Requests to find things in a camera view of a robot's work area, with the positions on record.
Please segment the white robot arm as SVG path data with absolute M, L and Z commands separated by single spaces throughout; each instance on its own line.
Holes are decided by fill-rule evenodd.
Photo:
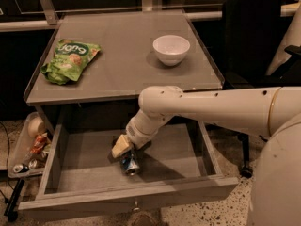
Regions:
M 214 123 L 268 139 L 255 170 L 247 226 L 301 226 L 301 88 L 268 87 L 185 93 L 148 87 L 139 111 L 119 137 L 119 157 L 152 140 L 172 117 Z

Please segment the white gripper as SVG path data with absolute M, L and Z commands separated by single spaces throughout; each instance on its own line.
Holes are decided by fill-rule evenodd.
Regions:
M 126 135 L 120 135 L 112 148 L 111 154 L 118 158 L 133 148 L 141 149 L 152 140 L 158 132 L 158 125 L 148 118 L 139 119 L 134 116 L 126 125 Z

